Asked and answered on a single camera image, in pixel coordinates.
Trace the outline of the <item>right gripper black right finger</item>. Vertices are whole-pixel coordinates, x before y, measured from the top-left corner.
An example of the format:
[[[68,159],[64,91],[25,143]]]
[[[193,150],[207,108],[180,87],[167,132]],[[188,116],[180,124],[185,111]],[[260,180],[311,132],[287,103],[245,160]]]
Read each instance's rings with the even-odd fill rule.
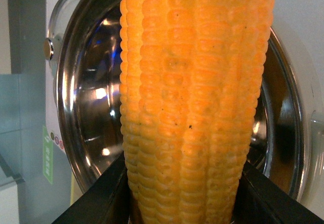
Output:
[[[323,223],[246,162],[236,195],[233,223]]]

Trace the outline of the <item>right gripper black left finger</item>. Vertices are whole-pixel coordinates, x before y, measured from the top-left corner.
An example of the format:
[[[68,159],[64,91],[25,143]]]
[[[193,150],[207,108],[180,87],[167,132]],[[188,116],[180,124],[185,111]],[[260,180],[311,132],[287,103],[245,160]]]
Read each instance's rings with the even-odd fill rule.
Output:
[[[128,223],[130,190],[121,154],[98,180],[53,223]]]

